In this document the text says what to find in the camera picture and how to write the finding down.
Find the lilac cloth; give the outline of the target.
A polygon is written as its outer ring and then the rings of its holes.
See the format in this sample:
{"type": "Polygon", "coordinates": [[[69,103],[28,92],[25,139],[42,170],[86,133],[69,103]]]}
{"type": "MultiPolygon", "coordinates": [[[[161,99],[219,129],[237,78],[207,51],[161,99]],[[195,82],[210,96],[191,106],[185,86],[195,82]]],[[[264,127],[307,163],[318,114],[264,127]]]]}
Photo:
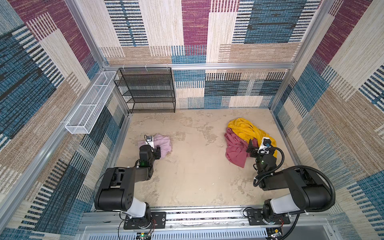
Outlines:
{"type": "MultiPolygon", "coordinates": [[[[171,138],[169,136],[163,136],[160,134],[156,134],[154,137],[154,145],[155,148],[159,146],[161,148],[161,158],[163,159],[166,157],[167,154],[169,154],[172,151],[172,145],[171,145],[171,138]]],[[[147,145],[145,142],[145,138],[143,141],[138,142],[138,147],[147,145]]]]}

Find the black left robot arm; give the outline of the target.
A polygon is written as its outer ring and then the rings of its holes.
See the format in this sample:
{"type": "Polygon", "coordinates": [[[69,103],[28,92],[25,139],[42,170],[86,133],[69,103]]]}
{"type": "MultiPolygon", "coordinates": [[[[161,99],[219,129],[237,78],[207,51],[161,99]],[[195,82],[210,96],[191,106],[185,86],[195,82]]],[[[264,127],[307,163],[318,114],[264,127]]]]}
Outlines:
{"type": "Polygon", "coordinates": [[[149,181],[154,173],[154,162],[161,158],[161,148],[143,145],[140,158],[131,168],[108,168],[96,191],[96,210],[125,215],[125,229],[151,227],[155,220],[150,205],[134,197],[135,183],[149,181]]]}

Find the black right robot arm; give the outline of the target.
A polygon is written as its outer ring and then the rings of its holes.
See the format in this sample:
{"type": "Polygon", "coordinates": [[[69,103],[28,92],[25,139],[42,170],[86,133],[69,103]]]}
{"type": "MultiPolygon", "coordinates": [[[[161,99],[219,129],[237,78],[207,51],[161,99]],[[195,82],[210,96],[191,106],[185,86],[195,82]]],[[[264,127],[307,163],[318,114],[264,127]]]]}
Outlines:
{"type": "Polygon", "coordinates": [[[324,212],[336,202],[336,190],[321,171],[309,166],[293,166],[281,170],[284,152],[264,137],[259,147],[249,143],[247,153],[255,158],[254,187],[263,191],[288,189],[282,197],[266,200],[262,208],[245,210],[250,225],[274,225],[289,222],[289,214],[324,212]]]}

